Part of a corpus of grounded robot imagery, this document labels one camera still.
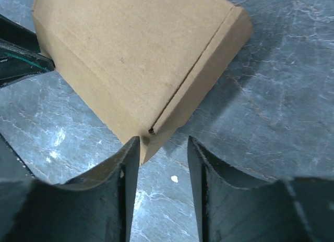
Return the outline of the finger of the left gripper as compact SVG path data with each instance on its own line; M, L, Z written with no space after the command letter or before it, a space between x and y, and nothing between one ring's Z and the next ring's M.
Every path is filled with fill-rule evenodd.
M1 41L1 87L55 70L53 61L7 41Z
M40 53L37 35L29 29L1 15L1 39L34 53Z

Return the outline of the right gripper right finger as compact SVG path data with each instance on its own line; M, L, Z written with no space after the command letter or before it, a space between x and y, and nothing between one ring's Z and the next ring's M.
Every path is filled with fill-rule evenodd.
M189 137L187 160L200 241L276 241L268 182L219 159Z

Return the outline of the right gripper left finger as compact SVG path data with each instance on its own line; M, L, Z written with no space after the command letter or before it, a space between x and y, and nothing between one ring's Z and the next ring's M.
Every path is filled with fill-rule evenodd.
M136 195L140 144L131 138L113 156L68 180L80 241L129 241Z

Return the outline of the brown cardboard box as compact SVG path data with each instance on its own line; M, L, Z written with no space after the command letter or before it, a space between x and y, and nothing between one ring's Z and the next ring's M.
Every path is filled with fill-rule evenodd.
M253 33L227 0L34 0L43 55L146 163L183 126Z

